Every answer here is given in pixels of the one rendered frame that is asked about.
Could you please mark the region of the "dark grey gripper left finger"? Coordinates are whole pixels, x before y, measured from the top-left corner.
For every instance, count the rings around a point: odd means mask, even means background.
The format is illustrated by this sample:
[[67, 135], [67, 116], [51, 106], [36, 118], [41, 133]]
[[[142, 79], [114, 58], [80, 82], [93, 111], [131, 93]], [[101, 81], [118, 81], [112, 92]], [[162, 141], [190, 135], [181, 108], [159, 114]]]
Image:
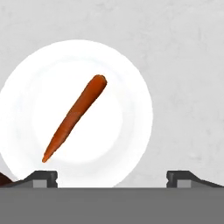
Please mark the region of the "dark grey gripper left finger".
[[25, 179], [2, 185], [2, 188], [57, 188], [57, 178], [56, 171], [34, 171]]

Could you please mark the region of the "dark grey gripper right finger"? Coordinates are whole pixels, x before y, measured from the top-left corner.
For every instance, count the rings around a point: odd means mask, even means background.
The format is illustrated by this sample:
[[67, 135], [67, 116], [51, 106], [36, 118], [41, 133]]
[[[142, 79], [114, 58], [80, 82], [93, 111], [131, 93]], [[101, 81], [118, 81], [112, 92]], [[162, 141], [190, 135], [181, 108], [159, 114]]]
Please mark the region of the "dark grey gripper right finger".
[[218, 187], [223, 188], [223, 185], [218, 185], [198, 178], [190, 171], [168, 171], [166, 173], [167, 188], [199, 188], [199, 187]]

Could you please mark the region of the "orange carrot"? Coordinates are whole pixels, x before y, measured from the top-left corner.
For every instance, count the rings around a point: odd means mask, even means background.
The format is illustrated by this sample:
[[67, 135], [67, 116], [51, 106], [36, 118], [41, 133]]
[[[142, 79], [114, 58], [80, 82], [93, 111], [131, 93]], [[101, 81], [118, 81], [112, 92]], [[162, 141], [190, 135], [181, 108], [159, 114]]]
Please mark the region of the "orange carrot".
[[67, 112], [62, 123], [53, 134], [52, 139], [48, 144], [42, 158], [43, 163], [45, 163], [53, 155], [53, 153], [67, 140], [76, 123], [100, 96], [100, 94], [107, 86], [107, 83], [108, 82], [103, 75], [97, 74], [86, 85], [79, 98]]

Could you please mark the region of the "dark brown object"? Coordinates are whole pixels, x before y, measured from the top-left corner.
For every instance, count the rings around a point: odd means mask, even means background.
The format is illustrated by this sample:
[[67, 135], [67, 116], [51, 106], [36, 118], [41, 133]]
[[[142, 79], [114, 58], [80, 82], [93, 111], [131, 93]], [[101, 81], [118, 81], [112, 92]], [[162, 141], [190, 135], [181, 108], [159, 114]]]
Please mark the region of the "dark brown object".
[[0, 187], [12, 184], [13, 181], [0, 172]]

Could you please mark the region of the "white round plate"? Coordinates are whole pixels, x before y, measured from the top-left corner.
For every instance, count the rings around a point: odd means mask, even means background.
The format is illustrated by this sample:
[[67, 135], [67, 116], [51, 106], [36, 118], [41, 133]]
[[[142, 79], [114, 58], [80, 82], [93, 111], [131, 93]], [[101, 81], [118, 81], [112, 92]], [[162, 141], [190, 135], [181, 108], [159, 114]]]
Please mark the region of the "white round plate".
[[[97, 74], [107, 86], [44, 162], [54, 132]], [[0, 154], [15, 179], [56, 171], [61, 187], [113, 187], [145, 153], [152, 120], [146, 82], [125, 56], [94, 41], [61, 41], [24, 59], [0, 91]]]

